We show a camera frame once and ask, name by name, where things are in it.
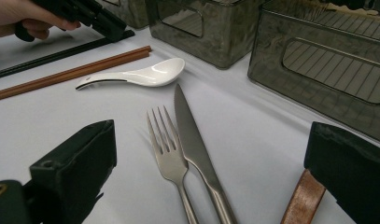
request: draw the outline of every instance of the chopsticks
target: chopsticks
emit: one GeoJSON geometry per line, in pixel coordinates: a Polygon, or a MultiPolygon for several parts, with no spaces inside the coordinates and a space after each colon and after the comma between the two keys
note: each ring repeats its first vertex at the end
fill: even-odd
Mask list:
{"type": "Polygon", "coordinates": [[[48,77],[42,77],[30,82],[23,83],[21,85],[10,87],[0,91],[0,100],[22,93],[26,93],[28,91],[35,91],[73,78],[82,77],[91,73],[99,72],[123,63],[129,63],[142,58],[146,58],[149,56],[150,52],[151,47],[145,46],[140,49],[134,49],[110,58],[103,59],[101,61],[88,63],[80,67],[66,70],[48,77]]]}

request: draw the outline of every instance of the spoon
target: spoon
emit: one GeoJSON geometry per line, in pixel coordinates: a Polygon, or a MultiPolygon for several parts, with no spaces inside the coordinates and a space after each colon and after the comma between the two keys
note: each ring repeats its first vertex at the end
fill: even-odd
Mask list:
{"type": "Polygon", "coordinates": [[[125,81],[140,86],[159,87],[176,80],[183,71],[185,64],[183,59],[173,58],[140,70],[95,74],[83,78],[76,86],[76,90],[106,81],[125,81]]]}

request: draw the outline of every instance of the fork tines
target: fork tines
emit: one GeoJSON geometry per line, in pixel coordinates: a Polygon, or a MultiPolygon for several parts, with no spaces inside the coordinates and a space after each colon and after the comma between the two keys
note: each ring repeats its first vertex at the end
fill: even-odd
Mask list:
{"type": "MultiPolygon", "coordinates": [[[[156,126],[156,130],[158,132],[159,142],[160,142],[160,146],[161,146],[161,148],[160,148],[161,154],[163,154],[166,151],[169,152],[171,149],[176,150],[176,146],[177,146],[177,144],[179,144],[179,142],[178,142],[178,134],[176,132],[175,126],[173,125],[173,122],[170,119],[169,114],[168,114],[165,106],[163,107],[163,109],[164,109],[165,116],[167,118],[167,121],[168,121],[168,124],[169,124],[169,127],[170,127],[170,133],[172,134],[173,141],[175,143],[172,144],[172,140],[169,137],[169,132],[167,131],[167,128],[166,128],[166,125],[164,123],[164,120],[163,120],[160,108],[158,107],[158,114],[159,114],[159,117],[160,117],[160,120],[161,120],[161,123],[162,123],[162,127],[163,127],[163,130],[164,130],[164,138],[163,138],[163,134],[162,134],[160,125],[158,124],[157,118],[155,116],[154,109],[152,109],[152,116],[154,118],[154,123],[155,123],[155,126],[156,126]]],[[[148,121],[148,129],[149,129],[149,132],[151,133],[152,145],[153,145],[154,148],[156,148],[156,147],[158,147],[158,140],[157,140],[156,134],[154,133],[154,130],[152,128],[152,124],[151,124],[151,121],[149,119],[148,113],[147,113],[147,121],[148,121]]]]}

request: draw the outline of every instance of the silverware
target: silverware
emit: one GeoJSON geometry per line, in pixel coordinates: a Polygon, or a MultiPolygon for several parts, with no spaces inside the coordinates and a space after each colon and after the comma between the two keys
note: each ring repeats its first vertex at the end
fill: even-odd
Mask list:
{"type": "Polygon", "coordinates": [[[187,161],[184,159],[181,145],[178,139],[178,135],[169,117],[169,114],[167,113],[167,110],[165,107],[163,107],[163,109],[165,112],[165,116],[167,117],[167,121],[170,127],[171,134],[173,136],[174,143],[172,144],[172,141],[169,137],[169,133],[163,121],[161,110],[158,108],[160,121],[164,130],[164,138],[163,138],[160,126],[158,124],[157,118],[155,117],[154,110],[152,110],[152,116],[154,117],[155,126],[159,135],[159,142],[160,142],[160,144],[158,144],[156,135],[152,128],[151,121],[149,120],[149,115],[147,113],[148,130],[149,130],[149,135],[151,137],[152,147],[154,148],[155,156],[157,158],[157,163],[160,168],[162,176],[165,179],[168,179],[176,184],[178,192],[181,196],[181,200],[184,204],[184,208],[187,213],[187,219],[190,224],[196,224],[198,223],[198,220],[192,209],[189,197],[187,195],[187,192],[183,183],[183,179],[186,172],[188,171],[189,165],[187,161]]]}
{"type": "Polygon", "coordinates": [[[201,174],[213,204],[218,211],[220,222],[224,224],[237,223],[224,190],[218,181],[204,141],[190,112],[186,97],[178,84],[175,90],[175,112],[184,157],[201,174]]]}

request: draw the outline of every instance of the fork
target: fork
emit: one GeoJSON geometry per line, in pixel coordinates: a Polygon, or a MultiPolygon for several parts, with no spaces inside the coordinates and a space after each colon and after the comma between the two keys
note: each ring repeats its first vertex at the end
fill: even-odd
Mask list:
{"type": "Polygon", "coordinates": [[[192,209],[192,205],[190,204],[189,197],[187,195],[186,189],[184,187],[184,176],[188,171],[188,162],[184,159],[183,151],[180,145],[180,141],[178,139],[178,134],[173,126],[173,123],[167,113],[166,107],[164,106],[165,116],[167,118],[171,134],[173,136],[173,144],[172,140],[169,137],[169,133],[166,129],[166,125],[164,124],[161,110],[158,108],[159,117],[161,120],[161,124],[164,130],[164,138],[158,124],[157,118],[155,116],[154,110],[152,109],[152,115],[155,121],[156,130],[158,132],[159,142],[158,145],[157,137],[152,128],[151,121],[149,119],[149,115],[147,112],[147,122],[148,122],[148,130],[149,135],[151,137],[152,147],[155,151],[155,156],[157,158],[158,167],[160,168],[160,172],[162,176],[172,181],[178,189],[178,192],[181,197],[181,201],[183,202],[184,208],[186,210],[187,219],[190,224],[197,224],[198,220],[195,216],[195,213],[192,209]]]}

